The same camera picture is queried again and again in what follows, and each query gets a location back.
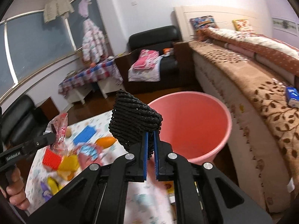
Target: headboard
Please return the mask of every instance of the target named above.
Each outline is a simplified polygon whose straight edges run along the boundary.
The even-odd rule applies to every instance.
[[[222,6],[179,6],[175,7],[175,14],[180,26],[183,41],[196,39],[196,35],[189,20],[191,18],[208,15],[212,15],[215,18],[216,24],[221,29],[235,30],[232,22],[233,20],[248,19],[254,30],[258,34],[263,34],[259,14],[244,9]]]

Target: checkered cloth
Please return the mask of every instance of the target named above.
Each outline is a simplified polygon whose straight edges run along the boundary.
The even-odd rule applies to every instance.
[[[81,87],[87,83],[101,81],[107,77],[114,77],[117,84],[123,82],[123,78],[114,63],[114,59],[101,62],[95,67],[90,67],[71,78],[65,79],[59,84],[58,93],[66,96],[69,90]]]

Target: blue tissue pack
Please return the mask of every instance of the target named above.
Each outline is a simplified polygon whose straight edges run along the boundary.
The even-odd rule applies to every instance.
[[[79,143],[86,143],[88,142],[91,137],[96,133],[97,131],[90,127],[89,125],[86,126],[73,140],[74,145],[78,145]]]
[[[299,94],[296,88],[286,87],[286,101],[292,108],[299,108]]]

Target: window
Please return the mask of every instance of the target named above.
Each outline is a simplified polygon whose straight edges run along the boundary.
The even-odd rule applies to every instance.
[[[78,5],[80,2],[81,0],[74,0],[72,2],[75,12],[71,13],[68,18],[68,23],[77,49],[82,47],[84,37],[83,22],[85,18],[81,17],[78,13]],[[106,34],[97,0],[91,0],[91,2],[92,4],[88,5],[89,18],[103,31],[103,34]]]
[[[0,96],[4,95],[12,86],[13,78],[8,67],[4,46],[4,24],[0,25]]]
[[[62,18],[58,17],[45,24],[43,12],[8,21],[7,38],[19,80],[74,52]]]

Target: black leather sofa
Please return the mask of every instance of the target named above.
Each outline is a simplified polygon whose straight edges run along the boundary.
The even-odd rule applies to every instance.
[[[128,81],[128,70],[137,61],[141,50],[156,50],[162,55],[163,49],[173,48],[173,43],[178,41],[179,32],[175,26],[165,26],[131,35],[128,43],[131,52],[115,59],[124,80],[126,91],[129,93],[144,93],[180,87],[180,68],[174,55],[162,58],[160,63],[161,80],[159,82]]]
[[[17,98],[2,115],[1,137],[7,147],[43,134],[49,121],[28,95]]]

